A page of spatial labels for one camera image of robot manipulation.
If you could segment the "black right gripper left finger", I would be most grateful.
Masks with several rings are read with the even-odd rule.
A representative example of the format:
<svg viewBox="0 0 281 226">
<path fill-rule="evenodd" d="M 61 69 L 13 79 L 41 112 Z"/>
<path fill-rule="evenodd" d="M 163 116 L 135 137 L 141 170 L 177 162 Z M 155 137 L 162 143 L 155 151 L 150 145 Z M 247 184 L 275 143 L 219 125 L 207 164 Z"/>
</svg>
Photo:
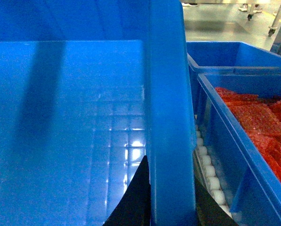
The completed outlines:
<svg viewBox="0 0 281 226">
<path fill-rule="evenodd" d="M 105 226 L 149 226 L 151 218 L 151 185 L 149 163 L 145 155 L 122 199 L 107 218 Z"/>
</svg>

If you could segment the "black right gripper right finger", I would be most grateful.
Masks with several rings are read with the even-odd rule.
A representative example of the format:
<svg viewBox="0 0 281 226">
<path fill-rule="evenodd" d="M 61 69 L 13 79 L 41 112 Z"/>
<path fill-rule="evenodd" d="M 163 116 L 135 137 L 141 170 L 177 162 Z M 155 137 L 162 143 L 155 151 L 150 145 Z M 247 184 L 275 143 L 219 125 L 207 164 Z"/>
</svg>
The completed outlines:
<svg viewBox="0 0 281 226">
<path fill-rule="evenodd" d="M 198 219 L 202 226 L 236 226 L 237 223 L 216 203 L 197 177 L 195 198 Z"/>
</svg>

